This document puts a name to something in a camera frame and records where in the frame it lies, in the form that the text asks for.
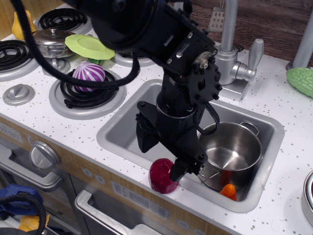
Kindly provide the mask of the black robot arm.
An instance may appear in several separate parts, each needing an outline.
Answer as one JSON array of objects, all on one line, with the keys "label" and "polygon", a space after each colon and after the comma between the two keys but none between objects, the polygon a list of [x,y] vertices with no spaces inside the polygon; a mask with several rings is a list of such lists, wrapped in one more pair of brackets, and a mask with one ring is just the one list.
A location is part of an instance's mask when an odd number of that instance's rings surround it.
[{"label": "black robot arm", "polygon": [[168,0],[70,0],[69,5],[90,17],[99,40],[108,48],[151,59],[164,71],[155,104],[140,101],[137,140],[142,152],[163,144],[176,157],[170,179],[200,173],[208,157],[197,133],[210,105],[219,97],[220,73],[214,42],[189,15]]}]

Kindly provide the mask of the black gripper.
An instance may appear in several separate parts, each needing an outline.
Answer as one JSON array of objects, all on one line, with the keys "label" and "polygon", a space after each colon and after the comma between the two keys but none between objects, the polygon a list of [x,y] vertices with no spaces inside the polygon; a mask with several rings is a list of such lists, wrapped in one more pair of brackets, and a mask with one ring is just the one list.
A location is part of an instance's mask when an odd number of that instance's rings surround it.
[{"label": "black gripper", "polygon": [[173,117],[164,114],[157,104],[139,101],[136,107],[136,136],[141,152],[148,152],[158,143],[168,149],[177,158],[170,173],[175,183],[186,173],[203,175],[207,154],[198,139],[196,125],[204,108],[194,108],[184,117]]}]

